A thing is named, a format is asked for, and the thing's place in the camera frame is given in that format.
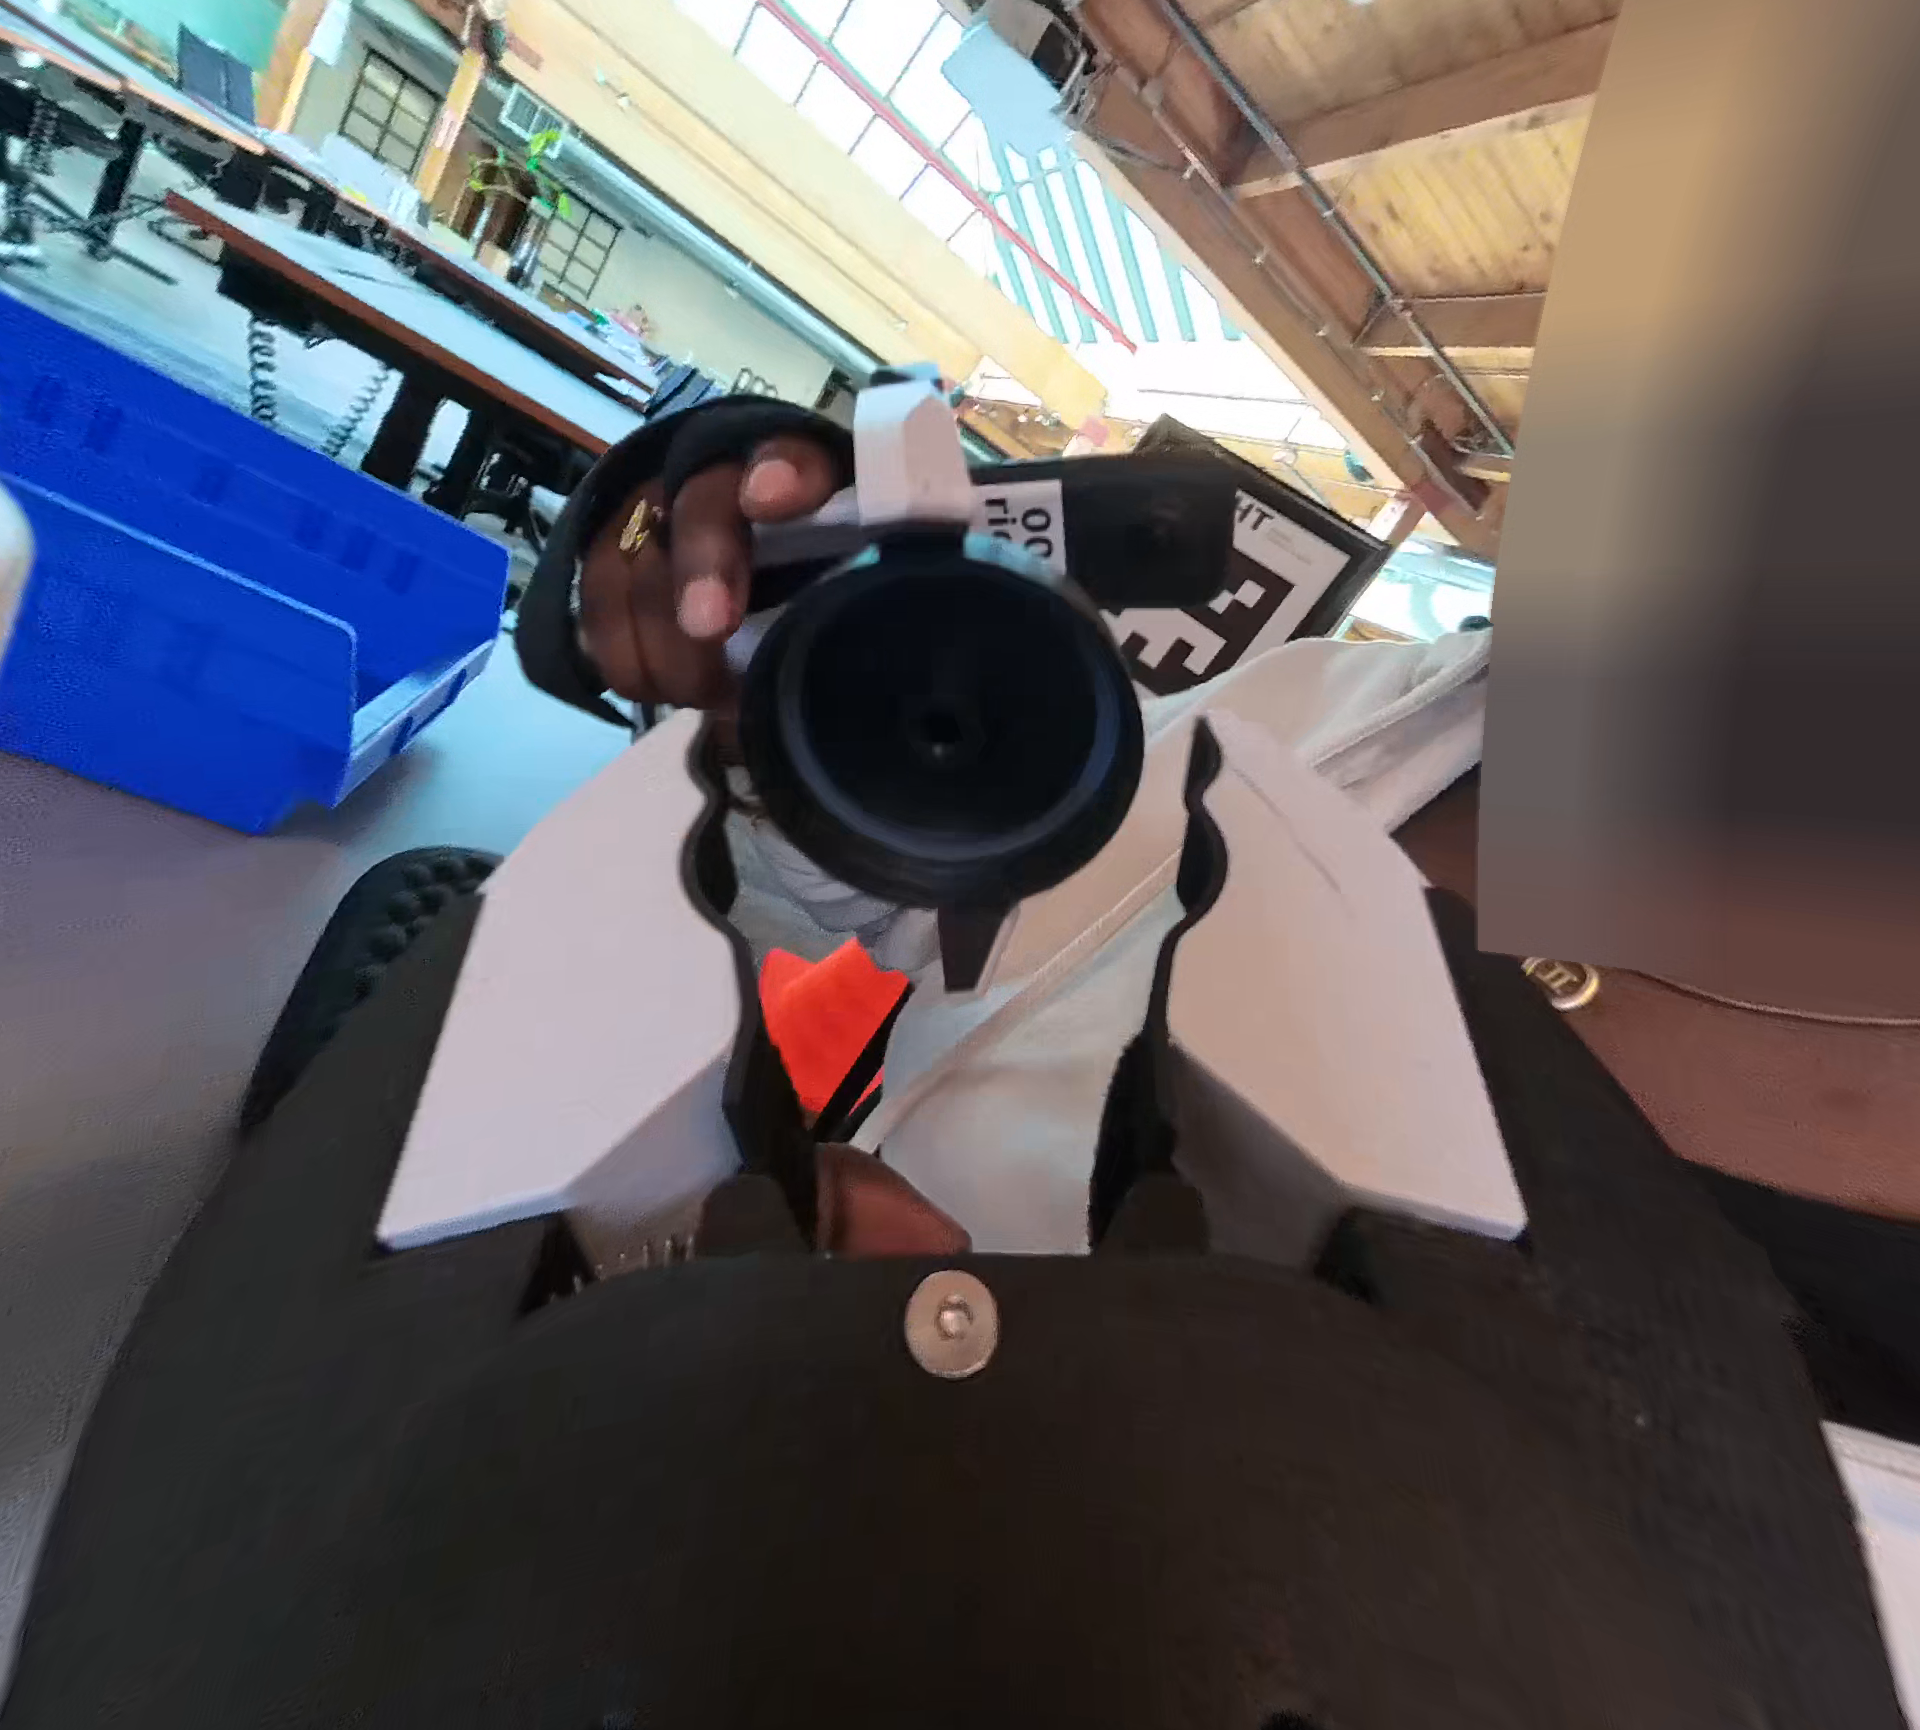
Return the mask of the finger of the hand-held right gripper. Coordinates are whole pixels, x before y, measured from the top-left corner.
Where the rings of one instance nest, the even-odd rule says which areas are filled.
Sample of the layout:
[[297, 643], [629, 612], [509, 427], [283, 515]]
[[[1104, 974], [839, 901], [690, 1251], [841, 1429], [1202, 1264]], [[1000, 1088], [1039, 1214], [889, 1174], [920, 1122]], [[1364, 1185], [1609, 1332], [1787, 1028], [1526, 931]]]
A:
[[973, 531], [973, 484], [937, 369], [879, 372], [854, 400], [854, 507], [861, 531]]
[[937, 908], [941, 984], [948, 997], [973, 997], [993, 984], [1021, 901]]

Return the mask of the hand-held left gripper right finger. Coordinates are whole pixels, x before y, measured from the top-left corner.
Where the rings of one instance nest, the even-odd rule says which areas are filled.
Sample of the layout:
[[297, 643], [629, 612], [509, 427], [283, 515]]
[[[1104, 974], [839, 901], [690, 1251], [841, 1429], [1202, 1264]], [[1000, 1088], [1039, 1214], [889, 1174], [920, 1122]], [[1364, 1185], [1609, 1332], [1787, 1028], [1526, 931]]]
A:
[[1413, 859], [1234, 715], [1195, 723], [1181, 802], [1180, 920], [1104, 1109], [1104, 1252], [1307, 1269], [1349, 1214], [1524, 1238]]

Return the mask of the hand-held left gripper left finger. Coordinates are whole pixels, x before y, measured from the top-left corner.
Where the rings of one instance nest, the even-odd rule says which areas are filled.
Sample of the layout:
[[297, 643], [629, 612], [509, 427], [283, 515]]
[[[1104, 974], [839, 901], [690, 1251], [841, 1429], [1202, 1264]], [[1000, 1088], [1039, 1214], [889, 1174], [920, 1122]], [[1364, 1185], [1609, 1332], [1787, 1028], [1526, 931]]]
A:
[[564, 1220], [594, 1273], [688, 1247], [738, 1151], [722, 1094], [753, 965], [697, 890], [719, 789], [670, 717], [484, 885], [380, 1214], [392, 1252]]

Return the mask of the black bottle lid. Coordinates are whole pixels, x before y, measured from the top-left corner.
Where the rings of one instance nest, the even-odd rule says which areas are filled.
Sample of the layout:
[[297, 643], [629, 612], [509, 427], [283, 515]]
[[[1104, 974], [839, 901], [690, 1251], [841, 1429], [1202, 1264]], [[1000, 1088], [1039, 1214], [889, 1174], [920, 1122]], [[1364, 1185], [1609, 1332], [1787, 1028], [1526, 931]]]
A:
[[1011, 908], [1126, 823], [1145, 723], [1095, 605], [983, 533], [900, 531], [791, 597], [738, 692], [759, 804], [832, 879]]

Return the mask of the blue plastic bin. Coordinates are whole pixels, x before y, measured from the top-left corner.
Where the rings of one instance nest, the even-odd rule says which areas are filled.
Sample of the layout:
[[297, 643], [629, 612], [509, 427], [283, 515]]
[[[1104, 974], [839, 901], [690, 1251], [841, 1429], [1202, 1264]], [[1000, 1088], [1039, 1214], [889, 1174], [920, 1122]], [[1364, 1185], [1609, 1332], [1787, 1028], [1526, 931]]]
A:
[[2, 753], [206, 823], [343, 806], [493, 651], [506, 547], [9, 296], [2, 487]]

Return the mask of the person's right forearm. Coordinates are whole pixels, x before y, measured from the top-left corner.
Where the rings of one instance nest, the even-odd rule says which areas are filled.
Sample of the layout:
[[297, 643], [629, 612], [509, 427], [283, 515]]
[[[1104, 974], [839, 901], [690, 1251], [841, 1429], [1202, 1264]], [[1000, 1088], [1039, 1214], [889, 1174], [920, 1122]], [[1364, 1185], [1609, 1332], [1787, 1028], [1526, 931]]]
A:
[[1429, 643], [1291, 642], [1180, 694], [1136, 688], [1145, 760], [1114, 841], [1073, 889], [1160, 889], [1181, 842], [1181, 786], [1198, 720], [1234, 717], [1394, 830], [1483, 753], [1490, 635]]

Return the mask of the person's left hand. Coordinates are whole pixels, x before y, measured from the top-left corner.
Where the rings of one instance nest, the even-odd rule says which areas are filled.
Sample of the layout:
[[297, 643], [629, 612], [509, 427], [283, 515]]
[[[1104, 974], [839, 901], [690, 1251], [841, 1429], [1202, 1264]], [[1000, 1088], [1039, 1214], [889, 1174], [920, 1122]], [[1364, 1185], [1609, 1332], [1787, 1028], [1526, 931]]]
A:
[[813, 1156], [816, 1252], [836, 1262], [951, 1262], [971, 1252], [969, 1231], [906, 1178], [851, 1143]]

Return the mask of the person's white hoodie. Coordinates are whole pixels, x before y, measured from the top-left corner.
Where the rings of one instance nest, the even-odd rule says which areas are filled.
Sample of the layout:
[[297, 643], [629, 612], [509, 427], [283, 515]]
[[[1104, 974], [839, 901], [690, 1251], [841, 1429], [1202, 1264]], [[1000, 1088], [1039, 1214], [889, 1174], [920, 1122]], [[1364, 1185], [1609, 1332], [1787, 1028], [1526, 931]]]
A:
[[[889, 1101], [869, 1129], [874, 1156], [973, 1226], [983, 1247], [1073, 1247], [1098, 1108], [1168, 927], [1173, 901], [1163, 896], [1090, 956], [1073, 956], [1060, 980], [1008, 1005], [914, 1001], [889, 1040]], [[1835, 1459], [1914, 1721], [1917, 1446], [1851, 1429]]]

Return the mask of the orange traffic cone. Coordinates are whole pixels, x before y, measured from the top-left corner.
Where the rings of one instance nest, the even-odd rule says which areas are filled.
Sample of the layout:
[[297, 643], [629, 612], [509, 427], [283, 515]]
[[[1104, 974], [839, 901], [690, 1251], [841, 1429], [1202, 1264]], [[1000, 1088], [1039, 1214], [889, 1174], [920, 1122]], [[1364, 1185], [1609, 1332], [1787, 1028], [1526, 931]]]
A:
[[884, 970], [847, 942], [808, 962], [768, 951], [759, 970], [764, 1028], [797, 1094], [802, 1116], [820, 1126], [879, 1094], [889, 1035], [909, 997], [906, 974]]

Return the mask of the person's upper chest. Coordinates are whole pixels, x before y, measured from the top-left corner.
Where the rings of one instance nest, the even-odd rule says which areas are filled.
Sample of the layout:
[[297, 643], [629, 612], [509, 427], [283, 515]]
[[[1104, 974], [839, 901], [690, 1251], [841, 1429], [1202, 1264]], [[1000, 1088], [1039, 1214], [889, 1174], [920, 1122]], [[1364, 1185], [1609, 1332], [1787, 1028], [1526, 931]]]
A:
[[1566, 1008], [1514, 956], [1462, 959], [1518, 1032], [1589, 1054], [1668, 1150], [1744, 1182], [1917, 1217], [1917, 927], [1834, 932], [1744, 980], [1731, 959], [1664, 970], [1587, 959]]

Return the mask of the white ceiling unit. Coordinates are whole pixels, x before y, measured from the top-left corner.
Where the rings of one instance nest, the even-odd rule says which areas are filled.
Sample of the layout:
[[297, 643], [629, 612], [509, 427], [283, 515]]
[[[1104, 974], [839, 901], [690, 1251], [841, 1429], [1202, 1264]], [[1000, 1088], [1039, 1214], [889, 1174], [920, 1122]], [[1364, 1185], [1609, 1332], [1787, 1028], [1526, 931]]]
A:
[[1066, 101], [1087, 63], [1087, 41], [1059, 0], [983, 0], [941, 77], [996, 146], [1027, 157], [1066, 142]]

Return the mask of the green potted plant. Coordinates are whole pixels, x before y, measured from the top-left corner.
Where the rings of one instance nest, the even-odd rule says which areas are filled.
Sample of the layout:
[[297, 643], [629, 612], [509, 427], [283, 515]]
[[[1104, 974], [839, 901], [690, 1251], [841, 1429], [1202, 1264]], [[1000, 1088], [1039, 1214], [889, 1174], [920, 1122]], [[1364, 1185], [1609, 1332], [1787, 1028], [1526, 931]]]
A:
[[457, 237], [492, 272], [516, 289], [537, 289], [544, 237], [571, 198], [555, 180], [555, 157], [566, 130], [548, 128], [521, 150], [489, 150], [469, 157]]

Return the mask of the wooden office table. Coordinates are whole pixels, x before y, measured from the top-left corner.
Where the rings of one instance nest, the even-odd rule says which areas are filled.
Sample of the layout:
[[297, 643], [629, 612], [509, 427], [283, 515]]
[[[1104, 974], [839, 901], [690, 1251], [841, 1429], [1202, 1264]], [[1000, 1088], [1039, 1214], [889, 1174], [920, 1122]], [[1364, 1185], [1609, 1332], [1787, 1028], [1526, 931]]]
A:
[[345, 344], [395, 373], [363, 476], [406, 491], [441, 408], [464, 411], [457, 444], [422, 491], [444, 517], [509, 519], [533, 484], [552, 489], [639, 425], [611, 393], [374, 253], [176, 192], [164, 206], [220, 244], [220, 293], [251, 319], [252, 348], [274, 335]]

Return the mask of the person's black top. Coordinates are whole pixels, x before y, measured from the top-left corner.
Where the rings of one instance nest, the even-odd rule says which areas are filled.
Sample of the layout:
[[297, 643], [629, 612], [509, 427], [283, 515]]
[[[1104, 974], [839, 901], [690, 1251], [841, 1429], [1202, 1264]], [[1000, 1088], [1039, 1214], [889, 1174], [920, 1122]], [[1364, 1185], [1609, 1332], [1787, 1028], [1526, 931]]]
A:
[[1692, 1174], [1769, 1262], [1827, 1421], [1917, 1446], [1917, 1226]]

